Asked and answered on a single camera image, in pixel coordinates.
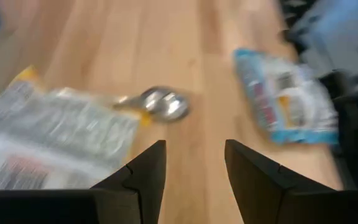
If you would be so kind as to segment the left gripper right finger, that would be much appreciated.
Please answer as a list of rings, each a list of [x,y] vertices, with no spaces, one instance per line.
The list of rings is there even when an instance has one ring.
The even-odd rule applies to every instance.
[[[358,190],[334,190],[228,139],[226,169],[244,224],[358,224]]]

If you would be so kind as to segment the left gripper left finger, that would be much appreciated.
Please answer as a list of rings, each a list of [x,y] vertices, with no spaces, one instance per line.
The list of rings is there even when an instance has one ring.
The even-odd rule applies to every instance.
[[[88,189],[42,190],[46,167],[10,157],[0,168],[0,224],[158,224],[166,163],[158,140]]]

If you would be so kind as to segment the yellow ramen packet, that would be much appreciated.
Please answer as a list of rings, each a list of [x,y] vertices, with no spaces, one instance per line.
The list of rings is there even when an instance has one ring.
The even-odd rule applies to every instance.
[[[0,93],[0,190],[88,189],[119,170],[142,122],[33,68]]]

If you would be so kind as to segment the blue ramen packet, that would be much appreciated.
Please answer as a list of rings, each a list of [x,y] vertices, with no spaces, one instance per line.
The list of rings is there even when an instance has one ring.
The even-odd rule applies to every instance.
[[[273,142],[338,144],[337,111],[309,66],[251,49],[236,49],[233,59],[257,122]]]

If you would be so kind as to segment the shiny metal spoon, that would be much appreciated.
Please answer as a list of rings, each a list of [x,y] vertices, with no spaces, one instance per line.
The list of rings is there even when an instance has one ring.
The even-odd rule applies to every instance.
[[[153,86],[137,96],[122,96],[112,101],[115,107],[138,109],[160,122],[176,122],[190,112],[185,96],[165,87]]]

